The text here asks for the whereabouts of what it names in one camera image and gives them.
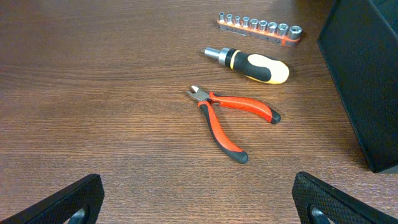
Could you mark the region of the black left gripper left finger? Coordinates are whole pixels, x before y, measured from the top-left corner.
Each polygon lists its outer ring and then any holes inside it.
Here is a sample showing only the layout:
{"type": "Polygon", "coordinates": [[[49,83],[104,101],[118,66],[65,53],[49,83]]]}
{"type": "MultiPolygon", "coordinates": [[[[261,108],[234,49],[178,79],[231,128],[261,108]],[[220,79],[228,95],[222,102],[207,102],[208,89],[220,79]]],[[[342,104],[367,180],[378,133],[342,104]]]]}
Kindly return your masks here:
{"type": "Polygon", "coordinates": [[[104,199],[98,174],[89,174],[1,223],[96,223],[104,199]]]}

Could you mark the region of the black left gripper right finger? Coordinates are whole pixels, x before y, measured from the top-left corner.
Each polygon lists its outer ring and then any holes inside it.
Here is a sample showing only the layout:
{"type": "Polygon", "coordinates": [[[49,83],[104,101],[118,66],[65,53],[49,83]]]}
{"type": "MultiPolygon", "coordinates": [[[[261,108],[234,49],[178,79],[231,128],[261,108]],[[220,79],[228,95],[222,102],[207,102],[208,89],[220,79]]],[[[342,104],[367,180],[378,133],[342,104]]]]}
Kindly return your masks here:
{"type": "Polygon", "coordinates": [[[332,185],[299,172],[295,176],[292,197],[301,223],[397,224],[397,219],[332,185]]]}

